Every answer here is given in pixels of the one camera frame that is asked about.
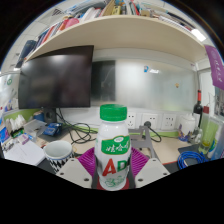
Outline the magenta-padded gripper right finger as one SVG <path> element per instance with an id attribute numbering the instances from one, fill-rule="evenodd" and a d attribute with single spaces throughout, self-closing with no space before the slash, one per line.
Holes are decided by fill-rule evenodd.
<path id="1" fill-rule="evenodd" d="M 132 148 L 128 174 L 129 188 L 144 187 L 169 174 L 170 172 L 157 158 L 149 158 L 139 150 Z"/>

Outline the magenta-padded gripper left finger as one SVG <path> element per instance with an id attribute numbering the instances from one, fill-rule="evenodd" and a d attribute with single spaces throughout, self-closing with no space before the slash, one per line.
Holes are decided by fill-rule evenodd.
<path id="1" fill-rule="evenodd" d="M 69 159 L 57 172 L 57 176 L 83 188 L 95 189 L 98 183 L 94 149 L 87 150 L 79 158 Z"/>

